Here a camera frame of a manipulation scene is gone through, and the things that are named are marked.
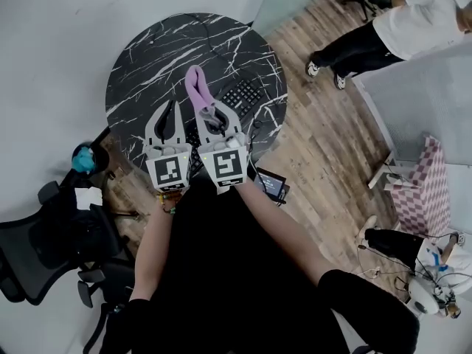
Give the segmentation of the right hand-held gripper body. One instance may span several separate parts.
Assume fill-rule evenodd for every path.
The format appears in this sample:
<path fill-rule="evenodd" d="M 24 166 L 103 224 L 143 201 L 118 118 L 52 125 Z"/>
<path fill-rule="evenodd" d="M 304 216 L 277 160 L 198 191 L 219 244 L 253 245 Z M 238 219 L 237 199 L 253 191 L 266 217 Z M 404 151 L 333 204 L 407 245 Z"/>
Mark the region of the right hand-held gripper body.
<path fill-rule="evenodd" d="M 246 182 L 248 154 L 247 136 L 242 132 L 229 134 L 198 148 L 198 155 L 218 195 L 227 192 L 231 186 Z"/>

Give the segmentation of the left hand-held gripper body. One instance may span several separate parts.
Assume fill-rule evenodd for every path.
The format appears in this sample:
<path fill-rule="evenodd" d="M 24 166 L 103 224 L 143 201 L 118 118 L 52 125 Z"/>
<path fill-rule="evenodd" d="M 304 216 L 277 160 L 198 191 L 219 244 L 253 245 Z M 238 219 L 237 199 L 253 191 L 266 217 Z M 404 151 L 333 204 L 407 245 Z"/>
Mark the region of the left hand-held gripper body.
<path fill-rule="evenodd" d="M 192 146 L 184 136 L 164 142 L 149 137 L 144 149 L 147 171 L 158 192 L 183 190 L 189 186 Z"/>

